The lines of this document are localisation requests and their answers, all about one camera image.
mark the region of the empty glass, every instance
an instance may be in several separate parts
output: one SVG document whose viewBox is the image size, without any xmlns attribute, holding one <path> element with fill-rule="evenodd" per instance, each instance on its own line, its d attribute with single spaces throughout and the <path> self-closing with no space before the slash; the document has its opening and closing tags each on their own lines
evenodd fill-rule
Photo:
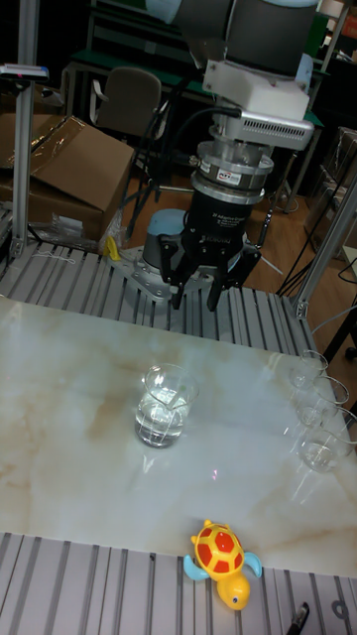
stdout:
<svg viewBox="0 0 357 635">
<path fill-rule="evenodd" d="M 319 425 L 324 410 L 342 406 L 349 398 L 347 388 L 332 377 L 316 377 L 310 388 L 297 398 L 297 416 L 308 427 Z"/>
<path fill-rule="evenodd" d="M 354 433 L 357 418 L 344 408 L 325 410 L 322 423 L 308 431 L 301 443 L 299 455 L 311 469 L 329 472 L 357 446 Z"/>
<path fill-rule="evenodd" d="M 328 363 L 323 355 L 315 350 L 305 350 L 299 357 L 296 368 L 291 371 L 293 386 L 300 390 L 308 388 L 311 381 L 326 370 L 327 366 Z"/>
<path fill-rule="evenodd" d="M 168 447 L 182 432 L 198 396 L 197 382 L 183 368 L 162 364 L 149 370 L 144 383 L 146 392 L 136 412 L 135 432 L 147 445 Z"/>
</svg>

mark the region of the yellow toy turtle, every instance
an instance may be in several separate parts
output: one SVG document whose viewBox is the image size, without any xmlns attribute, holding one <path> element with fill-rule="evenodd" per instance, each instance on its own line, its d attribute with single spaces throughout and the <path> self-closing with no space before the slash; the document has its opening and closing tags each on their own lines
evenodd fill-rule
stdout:
<svg viewBox="0 0 357 635">
<path fill-rule="evenodd" d="M 229 525 L 217 525 L 205 520 L 197 536 L 191 536 L 197 567 L 189 555 L 184 556 L 183 568 L 191 579 L 199 581 L 211 577 L 217 582 L 220 598 L 235 610 L 248 604 L 250 584 L 242 573 L 243 565 L 250 567 L 257 577 L 262 564 L 255 554 L 245 552 Z"/>
</svg>

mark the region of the water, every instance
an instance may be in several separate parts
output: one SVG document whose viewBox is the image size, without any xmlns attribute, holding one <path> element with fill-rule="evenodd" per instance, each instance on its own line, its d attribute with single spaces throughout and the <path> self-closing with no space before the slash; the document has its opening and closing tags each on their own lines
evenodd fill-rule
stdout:
<svg viewBox="0 0 357 635">
<path fill-rule="evenodd" d="M 316 472 L 328 472 L 337 464 L 337 454 L 320 441 L 305 443 L 301 448 L 301 458 Z"/>
<path fill-rule="evenodd" d="M 135 432 L 145 444 L 168 447 L 181 434 L 189 406 L 182 397 L 178 397 L 175 408 L 167 408 L 165 404 L 169 404 L 175 394 L 176 391 L 158 388 L 153 395 L 144 395 L 136 413 Z"/>
</svg>

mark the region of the white marble slab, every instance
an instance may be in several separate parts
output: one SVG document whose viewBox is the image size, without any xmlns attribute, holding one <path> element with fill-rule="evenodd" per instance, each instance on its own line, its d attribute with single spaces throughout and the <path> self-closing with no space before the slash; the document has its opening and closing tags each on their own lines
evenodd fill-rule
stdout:
<svg viewBox="0 0 357 635">
<path fill-rule="evenodd" d="M 0 530 L 184 554 L 205 518 L 266 567 L 357 575 L 357 465 L 296 455 L 297 359 L 0 299 Z M 134 434 L 154 363 L 194 373 L 178 442 Z"/>
</svg>

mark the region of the blue turtle flipper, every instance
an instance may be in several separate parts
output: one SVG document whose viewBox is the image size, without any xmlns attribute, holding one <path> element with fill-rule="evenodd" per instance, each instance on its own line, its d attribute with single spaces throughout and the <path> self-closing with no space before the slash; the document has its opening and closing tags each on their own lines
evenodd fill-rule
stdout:
<svg viewBox="0 0 357 635">
<path fill-rule="evenodd" d="M 262 563 L 258 556 L 251 554 L 251 552 L 244 552 L 244 564 L 250 567 L 257 577 L 262 576 Z"/>
<path fill-rule="evenodd" d="M 200 567 L 197 567 L 192 562 L 192 558 L 188 554 L 186 554 L 186 556 L 184 556 L 183 558 L 183 569 L 185 574 L 188 575 L 188 577 L 190 577 L 191 579 L 194 579 L 196 582 L 209 577 L 206 571 L 204 571 Z"/>
</svg>

